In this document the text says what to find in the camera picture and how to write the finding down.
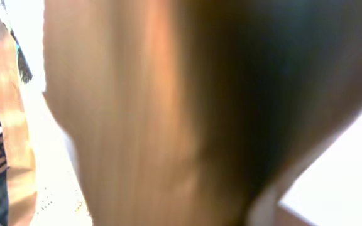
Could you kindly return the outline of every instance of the blurry brown object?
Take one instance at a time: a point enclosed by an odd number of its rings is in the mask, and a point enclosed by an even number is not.
[[[96,225],[273,225],[362,109],[362,1],[289,3],[45,1],[45,98]]]
[[[19,91],[16,43],[7,31],[0,40],[0,120],[9,166],[9,225],[29,225],[36,207],[35,157]]]

